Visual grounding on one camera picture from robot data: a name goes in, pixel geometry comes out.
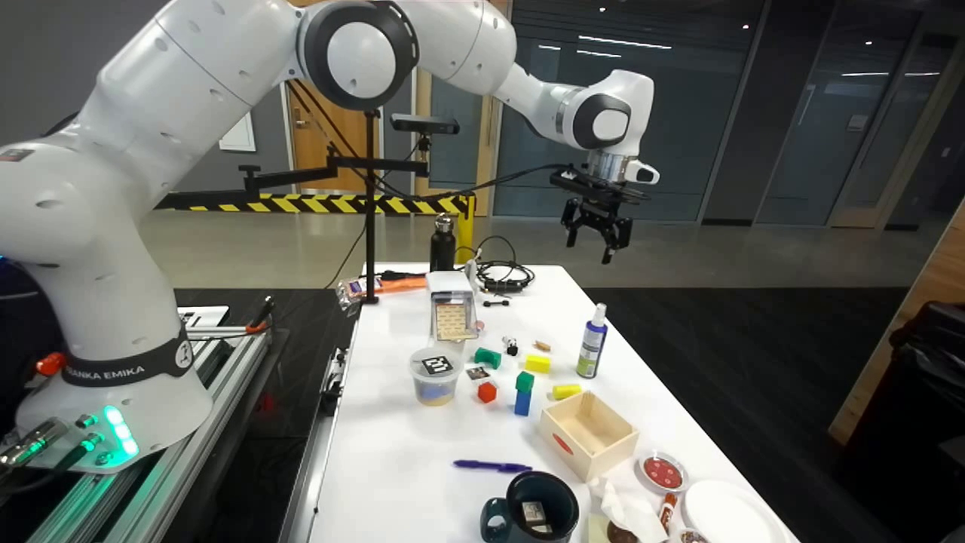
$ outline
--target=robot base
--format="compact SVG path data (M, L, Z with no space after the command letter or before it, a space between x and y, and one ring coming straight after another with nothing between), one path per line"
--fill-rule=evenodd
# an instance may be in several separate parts
M24 400L15 424L19 434L29 434L49 420L65 428L29 467L58 467L85 437L96 437L96 446L70 471L119 474L184 440L209 413L211 397L196 371L107 390L80 390L55 378Z

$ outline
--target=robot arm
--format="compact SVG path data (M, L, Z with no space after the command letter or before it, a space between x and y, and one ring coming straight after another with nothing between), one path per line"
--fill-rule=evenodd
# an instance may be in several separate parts
M45 289L70 349L63 375L20 404L20 434L113 407L133 440L108 452L113 461L80 464L113 474L201 425L211 400L189 371L174 297L137 224L279 79L304 77L334 103L368 109L426 68L505 100L547 140L591 152L593 184L636 180L652 83L611 73L591 89L542 84L514 59L517 34L486 0L328 0L307 13L283 0L173 0L160 9L99 73L70 128L0 149L0 253ZM604 193L571 226L611 222L619 196Z
M653 184L640 164L640 140L652 118L653 83L615 69L591 89L549 84L517 64L517 30L486 0L340 0L307 13L300 39L304 77L338 107L385 103L414 68L466 90L499 97L553 141L591 152L604 184Z

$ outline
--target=caution tape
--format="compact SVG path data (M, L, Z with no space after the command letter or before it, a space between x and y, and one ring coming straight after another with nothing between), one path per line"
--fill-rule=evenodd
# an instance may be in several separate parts
M196 215L365 215L365 196L316 196L316 193L260 193L251 204L189 204L167 207ZM376 215L383 219L455 219L459 248L476 248L476 196L376 196Z

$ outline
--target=tabletop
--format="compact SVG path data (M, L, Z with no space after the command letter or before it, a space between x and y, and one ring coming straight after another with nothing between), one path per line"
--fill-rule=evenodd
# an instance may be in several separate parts
M496 371L501 390L496 404L476 401L476 386L460 375L455 401L421 407L416 401L409 356L431 347L428 293L392 293L361 312L348 359L343 400L334 413L328 450L319 459L319 506L310 540L479 540L479 509L505 499L514 477L488 471L455 471L452 459L521 461L557 474L578 499L585 540L591 489L536 433L553 385L581 385L640 433L636 456L667 452L685 464L691 481L724 481L767 518L776 543L797 540L693 418L673 400L656 375L608 326L597 380L577 378L577 356L593 302L557 265L534 265L536 280L514 297L511 309L479 309L479 340L505 352L505 339L519 340L521 356L534 340L553 347L553 375L536 378L530 418L514 413L517 359ZM656 509L659 495L634 477L634 461L605 474L615 493L634 495Z

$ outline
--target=marker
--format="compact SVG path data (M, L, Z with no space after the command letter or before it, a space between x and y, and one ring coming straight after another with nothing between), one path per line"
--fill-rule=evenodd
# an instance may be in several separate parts
M460 471L499 471L499 474L526 474L534 471L529 464L514 464L514 461L476 461L476 459L455 459L452 461Z

